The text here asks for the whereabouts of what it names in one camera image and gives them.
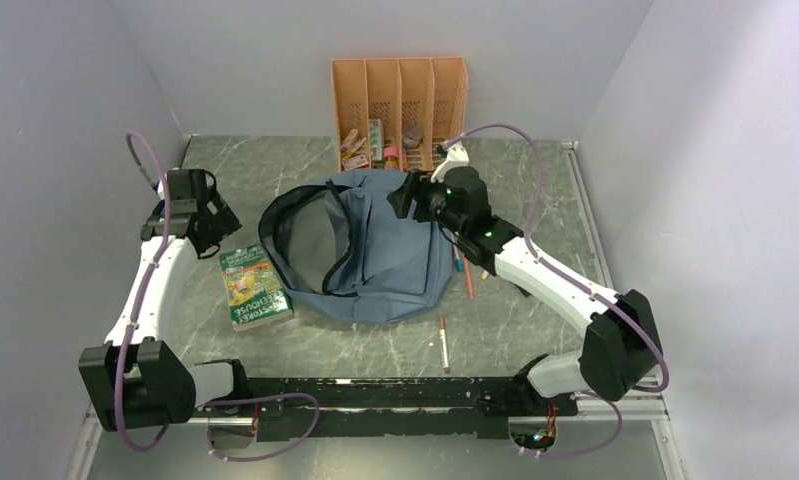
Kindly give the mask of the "blue student backpack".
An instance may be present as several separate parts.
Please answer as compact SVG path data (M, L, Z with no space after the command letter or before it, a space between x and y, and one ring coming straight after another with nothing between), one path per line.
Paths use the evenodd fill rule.
M396 217L396 170L344 171L276 197L257 227L288 296L333 320L387 324L432 310L452 247L434 223Z

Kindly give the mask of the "green Treehouse book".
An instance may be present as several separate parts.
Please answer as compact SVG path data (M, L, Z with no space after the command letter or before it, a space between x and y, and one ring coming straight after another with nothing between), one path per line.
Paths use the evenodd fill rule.
M292 302L259 244L225 252L219 262L235 332L294 317Z

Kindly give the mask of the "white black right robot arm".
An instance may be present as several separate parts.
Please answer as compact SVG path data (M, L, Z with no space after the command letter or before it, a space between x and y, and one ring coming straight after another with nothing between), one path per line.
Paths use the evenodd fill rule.
M529 234L493 214L476 169L452 168L440 180L413 171L387 200L398 218L449 231L467 260L540 299L581 335L580 350L529 365L514 389L523 412L540 413L554 396L572 392L617 401L666 365L646 296L591 282L542 252Z

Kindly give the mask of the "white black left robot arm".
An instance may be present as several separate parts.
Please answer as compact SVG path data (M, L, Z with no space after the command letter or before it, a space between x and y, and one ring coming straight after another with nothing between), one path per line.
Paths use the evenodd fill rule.
M166 342L190 272L241 227L211 172L172 169L167 180L173 204L167 248L159 249L166 216L158 204L141 228L140 266L122 313L104 343L84 349L78 362L92 407L108 432L117 429L118 380L128 429L182 424L210 402L236 416L252 400L240 361L186 366Z

